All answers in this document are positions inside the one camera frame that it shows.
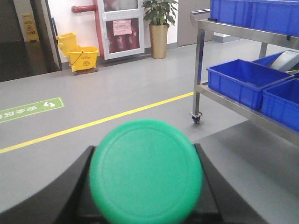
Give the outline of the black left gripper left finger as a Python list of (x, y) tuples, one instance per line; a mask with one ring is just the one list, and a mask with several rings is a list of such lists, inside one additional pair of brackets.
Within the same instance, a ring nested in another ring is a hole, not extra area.
[(2, 224), (101, 224), (89, 189), (89, 146), (58, 178), (28, 199), (1, 212)]

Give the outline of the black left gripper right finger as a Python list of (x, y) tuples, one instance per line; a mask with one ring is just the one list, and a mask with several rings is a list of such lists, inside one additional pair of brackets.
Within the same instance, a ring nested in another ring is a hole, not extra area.
[(188, 224), (266, 224), (267, 221), (224, 178), (199, 143), (194, 144), (203, 168), (199, 200)]

